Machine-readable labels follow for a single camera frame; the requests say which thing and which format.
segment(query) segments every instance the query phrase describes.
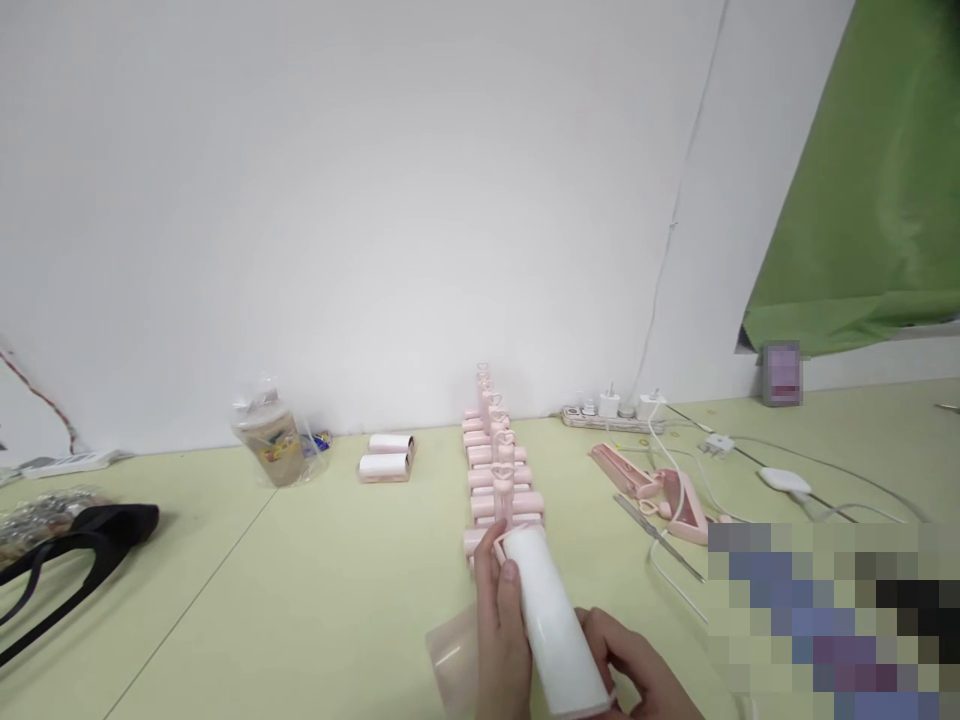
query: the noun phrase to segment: hand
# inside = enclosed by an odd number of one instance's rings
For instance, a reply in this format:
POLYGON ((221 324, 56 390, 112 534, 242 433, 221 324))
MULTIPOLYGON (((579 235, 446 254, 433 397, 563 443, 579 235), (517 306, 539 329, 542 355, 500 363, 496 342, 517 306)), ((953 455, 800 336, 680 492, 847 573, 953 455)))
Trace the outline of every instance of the hand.
POLYGON ((532 666, 520 611, 520 570, 513 560, 501 568, 493 554, 493 541, 505 528, 505 521, 495 523, 473 555, 480 650, 476 720, 530 717, 532 666))
POLYGON ((612 692, 614 687, 610 675, 610 665, 613 665, 630 678, 643 700, 629 716, 617 708, 598 715, 595 720, 627 717, 703 720, 670 666, 643 635, 627 630, 603 610, 593 608, 588 612, 577 608, 576 611, 607 690, 612 692))

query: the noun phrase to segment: black bag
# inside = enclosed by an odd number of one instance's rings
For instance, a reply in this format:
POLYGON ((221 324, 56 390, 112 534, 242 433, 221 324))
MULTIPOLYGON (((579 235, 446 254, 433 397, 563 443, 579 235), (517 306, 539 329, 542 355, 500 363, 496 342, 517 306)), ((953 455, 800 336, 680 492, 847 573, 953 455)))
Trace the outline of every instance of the black bag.
POLYGON ((102 505, 87 508, 77 515, 66 533, 40 543, 16 562, 0 570, 0 586, 27 571, 30 572, 23 595, 10 611, 0 618, 0 625, 3 625, 23 610, 33 596, 43 563, 71 550, 94 551, 93 567, 80 589, 26 635, 0 653, 0 667, 27 649, 100 587, 133 547, 146 542, 156 529, 159 519, 160 508, 156 505, 102 505))

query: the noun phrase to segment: lint roller refill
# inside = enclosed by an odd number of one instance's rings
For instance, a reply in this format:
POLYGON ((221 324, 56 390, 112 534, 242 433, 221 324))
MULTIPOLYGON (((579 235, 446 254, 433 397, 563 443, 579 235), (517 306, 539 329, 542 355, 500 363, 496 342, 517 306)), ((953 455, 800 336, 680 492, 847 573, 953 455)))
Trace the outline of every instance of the lint roller refill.
POLYGON ((371 435, 368 452, 376 454, 413 454, 413 435, 371 435))
POLYGON ((500 541, 520 568, 523 620, 550 714, 587 718, 610 707, 600 671, 567 599, 543 528, 521 527, 500 541))
POLYGON ((364 455, 357 474, 361 478, 399 478, 410 475, 410 456, 406 453, 364 455))

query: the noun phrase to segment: red wire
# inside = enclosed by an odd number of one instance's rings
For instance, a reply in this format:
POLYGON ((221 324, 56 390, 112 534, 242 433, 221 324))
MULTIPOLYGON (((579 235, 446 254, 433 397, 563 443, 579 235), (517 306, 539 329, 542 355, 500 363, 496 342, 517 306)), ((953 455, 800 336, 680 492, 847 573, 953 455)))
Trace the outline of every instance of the red wire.
POLYGON ((50 409, 57 414, 57 417, 59 417, 60 420, 63 422, 63 426, 67 428, 67 433, 70 435, 70 454, 73 455, 74 446, 77 443, 77 431, 73 429, 73 423, 70 422, 70 419, 63 413, 63 411, 60 408, 57 407, 56 403, 54 403, 50 398, 48 398, 42 392, 37 390, 31 384, 31 382, 27 379, 27 376, 24 375, 22 372, 20 372, 17 369, 17 366, 14 365, 9 359, 7 359, 6 355, 4 355, 3 353, 0 353, 0 358, 3 358, 3 361, 7 364, 7 367, 13 370, 13 374, 16 375, 18 378, 20 378, 21 382, 23 382, 23 384, 27 386, 27 390, 29 390, 38 398, 43 400, 47 405, 50 406, 50 409))

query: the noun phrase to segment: light green table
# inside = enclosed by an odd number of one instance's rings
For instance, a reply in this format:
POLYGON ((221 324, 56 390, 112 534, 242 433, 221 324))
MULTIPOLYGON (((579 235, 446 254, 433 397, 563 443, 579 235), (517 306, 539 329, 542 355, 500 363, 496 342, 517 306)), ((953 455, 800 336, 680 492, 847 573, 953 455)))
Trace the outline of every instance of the light green table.
MULTIPOLYGON (((897 485, 934 519, 955 520, 960 488, 950 478, 960 467, 960 416, 933 404, 958 399, 960 380, 953 380, 808 393, 801 408, 730 400, 680 409, 720 432, 780 442, 897 485)), ((548 537, 571 600, 603 607, 646 634, 711 718, 737 717, 708 662, 705 628, 645 563, 649 537, 613 502, 613 485, 587 456, 604 433, 558 419, 517 422, 515 429, 546 500, 548 537)), ((692 427, 674 430, 663 438, 670 448, 695 452, 704 436, 692 427)), ((258 486, 242 449, 138 458, 96 475, 0 490, 0 506, 9 506, 53 487, 95 483, 124 501, 156 502, 163 517, 109 587, 0 671, 0 716, 441 717, 423 642, 474 596, 460 548, 469 520, 466 462, 458 429, 417 437, 413 478, 403 485, 358 484, 354 466, 365 439, 349 437, 335 441, 324 475, 288 490, 258 486)), ((640 437, 617 435, 621 443, 640 437)), ((796 470, 833 503, 866 502, 910 517, 842 473, 743 447, 796 470)), ((677 459, 697 478, 692 461, 677 459)), ((746 458, 703 462, 734 512, 807 522, 791 500, 762 485, 746 458)), ((706 570, 704 548, 676 545, 706 570)), ((708 606, 709 588, 661 557, 674 580, 708 606)), ((31 603, 22 613, 29 616, 4 628, 0 642, 69 594, 52 589, 56 578, 79 578, 85 569, 83 559, 66 559, 45 573, 44 602, 31 603)), ((19 587, 0 591, 0 606, 19 587)), ((629 692, 625 697, 629 702, 629 692)), ((534 717, 545 716, 544 707, 536 689, 534 717)), ((764 698, 761 715, 772 714, 810 717, 810 710, 790 698, 764 698)))

